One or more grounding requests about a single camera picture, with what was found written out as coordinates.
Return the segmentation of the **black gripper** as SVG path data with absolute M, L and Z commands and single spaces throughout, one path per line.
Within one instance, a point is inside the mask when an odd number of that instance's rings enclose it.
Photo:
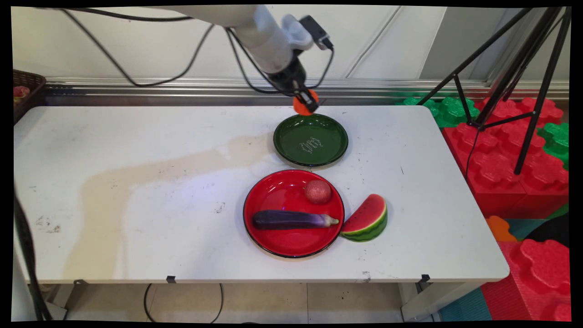
M 275 89 L 266 93 L 280 93 L 298 98 L 298 113 L 315 113 L 318 109 L 318 95 L 312 88 L 306 87 L 306 71 L 297 54 L 293 55 L 289 65 L 282 71 L 267 73 L 266 76 Z

